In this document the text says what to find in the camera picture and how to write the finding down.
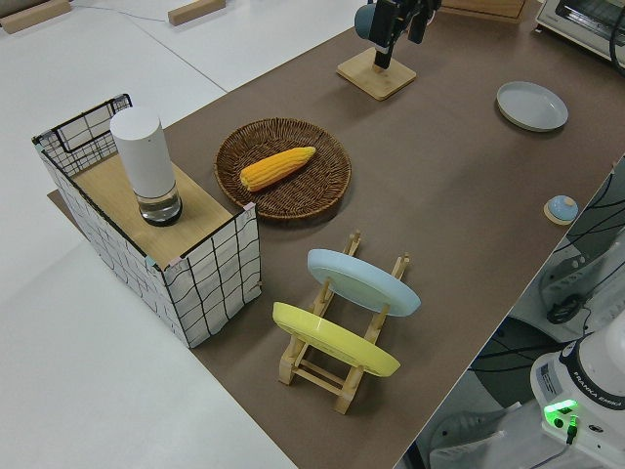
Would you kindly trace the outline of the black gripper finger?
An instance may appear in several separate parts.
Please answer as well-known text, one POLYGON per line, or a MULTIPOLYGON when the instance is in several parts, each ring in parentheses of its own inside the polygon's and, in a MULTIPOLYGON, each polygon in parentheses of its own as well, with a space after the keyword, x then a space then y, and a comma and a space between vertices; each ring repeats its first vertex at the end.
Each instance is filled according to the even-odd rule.
POLYGON ((415 44, 421 44, 425 30, 430 19, 430 3, 418 2, 413 11, 412 20, 408 30, 408 40, 415 44))
POLYGON ((371 41, 376 45, 375 67, 388 67, 393 50, 392 36, 396 19, 396 3, 380 0, 376 3, 371 25, 371 41))

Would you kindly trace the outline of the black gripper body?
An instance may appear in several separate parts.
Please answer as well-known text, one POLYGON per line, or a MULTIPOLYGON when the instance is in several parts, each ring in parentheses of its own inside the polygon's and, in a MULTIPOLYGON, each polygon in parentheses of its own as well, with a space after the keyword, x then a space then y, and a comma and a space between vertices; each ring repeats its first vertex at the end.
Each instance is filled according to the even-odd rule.
POLYGON ((400 18, 402 21, 411 21, 419 18, 429 21, 440 8, 438 0, 380 0, 378 11, 390 15, 393 19, 400 18))

